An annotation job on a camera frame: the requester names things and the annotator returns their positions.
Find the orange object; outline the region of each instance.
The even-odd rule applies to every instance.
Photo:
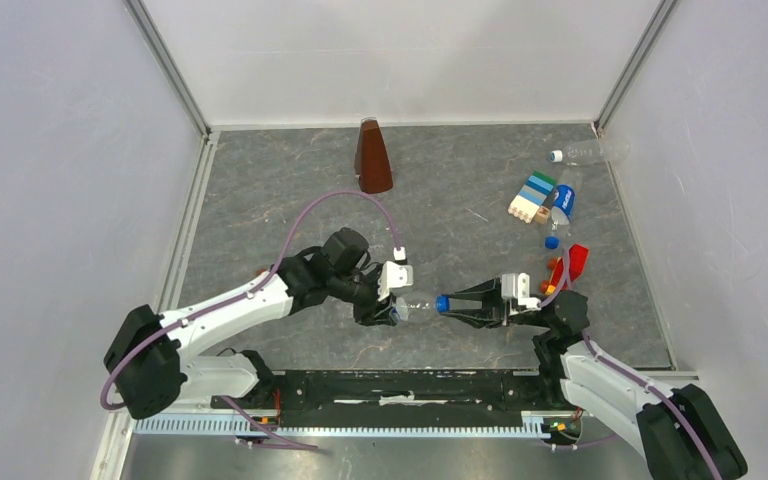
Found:
[[[378,120],[367,118],[360,124],[358,149],[355,154],[355,173],[364,193],[382,193],[393,188],[390,158]]]
[[[570,283],[574,282],[582,273],[584,273],[584,266],[587,264],[587,257],[590,255],[590,249],[583,245],[574,244],[570,248],[570,279],[567,285],[563,285],[561,290],[566,290]],[[545,294],[550,294],[558,287],[558,282],[561,281],[561,275],[564,274],[564,262],[562,258],[552,258],[547,263],[547,266],[552,270],[552,276],[548,282],[540,284],[540,290]]]

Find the plastic bottle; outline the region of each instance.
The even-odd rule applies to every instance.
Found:
[[[561,173],[561,178],[555,186],[552,213],[549,221],[546,222],[548,228],[544,242],[546,248],[558,248],[561,240],[570,236],[570,219],[575,208],[575,197],[583,183],[584,176],[580,170],[568,168]]]
[[[594,138],[583,142],[573,142],[549,154],[553,162],[566,165],[585,166],[602,162],[621,162],[628,157],[631,145],[621,138]]]

